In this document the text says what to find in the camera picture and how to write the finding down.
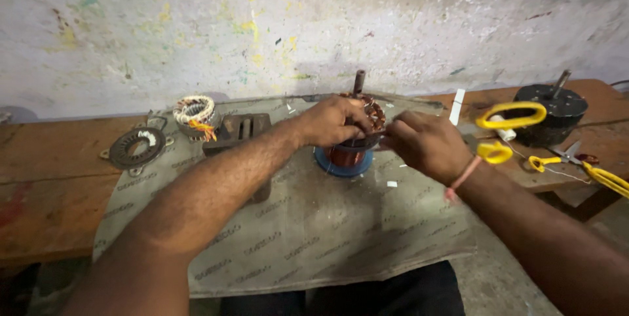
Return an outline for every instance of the wooden workbench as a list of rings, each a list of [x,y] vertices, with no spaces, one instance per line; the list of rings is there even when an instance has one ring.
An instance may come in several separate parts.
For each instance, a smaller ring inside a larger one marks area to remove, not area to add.
[[[599,80],[575,80],[566,88],[585,96],[589,109],[565,144],[580,139],[580,152],[598,156],[602,167],[629,178],[629,101]],[[459,123],[471,123],[494,103],[512,101],[517,90],[468,92]],[[453,98],[429,96],[444,103],[443,115],[449,114]],[[134,116],[0,126],[0,267],[91,254],[94,234],[121,174],[98,154],[145,120]],[[514,147],[527,156],[550,155]],[[568,176],[531,171],[518,158],[498,168],[532,192],[585,185]],[[575,166],[562,165],[560,170],[587,180]],[[605,192],[588,199],[582,217],[616,199]]]

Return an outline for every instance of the metal shaft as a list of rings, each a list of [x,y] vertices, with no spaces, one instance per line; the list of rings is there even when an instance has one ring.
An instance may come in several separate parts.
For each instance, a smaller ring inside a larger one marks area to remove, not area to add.
[[[568,81],[568,78],[570,77],[571,74],[572,74],[572,71],[568,69],[563,71],[563,73],[559,77],[559,80],[557,80],[557,83],[552,89],[552,98],[554,99],[557,98],[557,96],[559,95],[559,91],[561,91],[561,89],[563,88],[563,85],[565,85],[565,82]]]
[[[352,92],[353,98],[358,98],[358,94],[362,92],[363,84],[365,84],[365,71],[359,70],[356,72],[356,80],[354,80],[354,91]]]

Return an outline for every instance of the yellow scissor handle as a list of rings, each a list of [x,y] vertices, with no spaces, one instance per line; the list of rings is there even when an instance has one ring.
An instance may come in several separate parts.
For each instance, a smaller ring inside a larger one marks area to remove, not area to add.
[[[535,110],[535,113],[529,117],[519,117],[507,119],[499,122],[490,122],[490,119],[494,114],[500,111],[506,111],[508,109],[518,108],[531,108]],[[546,118],[546,107],[543,104],[530,101],[520,101],[512,103],[495,104],[490,109],[485,111],[480,117],[476,119],[476,125],[485,129],[504,129],[509,130],[513,128],[519,128],[524,126],[530,126],[543,121]]]
[[[546,164],[558,164],[560,162],[561,162],[561,158],[559,156],[549,157],[547,159],[540,159],[537,156],[528,157],[528,164],[531,165],[531,167],[533,167],[534,169],[538,170],[539,172],[545,171],[544,165]]]
[[[490,164],[502,164],[513,155],[513,151],[500,144],[500,142],[493,144],[480,143],[476,147],[476,155],[482,157],[483,160]]]
[[[592,178],[596,181],[609,187],[610,189],[613,189],[625,198],[629,198],[629,183],[627,183],[627,181],[612,174],[611,172],[603,170],[602,168],[592,167],[592,165],[585,161],[582,161],[581,163],[586,169],[588,175],[592,176]]]

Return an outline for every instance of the scissors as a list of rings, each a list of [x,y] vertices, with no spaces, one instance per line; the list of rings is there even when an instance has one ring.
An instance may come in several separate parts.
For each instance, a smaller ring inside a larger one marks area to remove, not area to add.
[[[528,158],[528,163],[531,164],[531,167],[535,168],[540,172],[544,172],[545,164],[554,164],[559,162],[572,162],[573,164],[583,166],[583,169],[592,177],[596,182],[616,191],[618,194],[624,196],[625,198],[629,198],[629,183],[627,183],[622,178],[617,175],[612,174],[611,172],[605,171],[602,168],[593,167],[585,161],[578,160],[574,157],[574,153],[579,149],[581,145],[581,141],[577,141],[576,143],[570,145],[568,150],[561,151],[557,149],[550,149],[555,154],[559,155],[558,157],[551,157],[549,159],[540,159],[536,156],[531,156]]]
[[[500,111],[506,111],[508,109],[534,109],[535,113],[528,117],[518,117],[507,119],[499,122],[492,122],[489,119]],[[512,103],[495,104],[487,111],[485,111],[480,117],[476,118],[476,126],[484,129],[503,129],[509,130],[514,128],[526,127],[535,125],[546,119],[546,107],[537,102],[530,101],[518,101]],[[476,139],[472,135],[464,135],[464,139],[471,144],[476,144]],[[490,164],[502,164],[507,161],[513,155],[511,148],[506,147],[500,142],[494,143],[479,143],[476,145],[476,155],[480,156],[486,162]]]

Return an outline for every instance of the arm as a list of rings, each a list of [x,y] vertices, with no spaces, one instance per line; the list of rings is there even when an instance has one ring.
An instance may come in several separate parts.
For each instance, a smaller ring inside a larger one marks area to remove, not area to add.
[[[362,103],[333,96],[177,177],[94,264],[64,315],[187,315],[188,264],[299,147],[364,135],[346,117],[370,128]]]
[[[397,119],[387,127],[384,144],[408,166],[449,186],[472,160],[447,119],[411,112]],[[457,194],[563,314],[625,315],[629,310],[629,259],[583,224],[484,162]]]

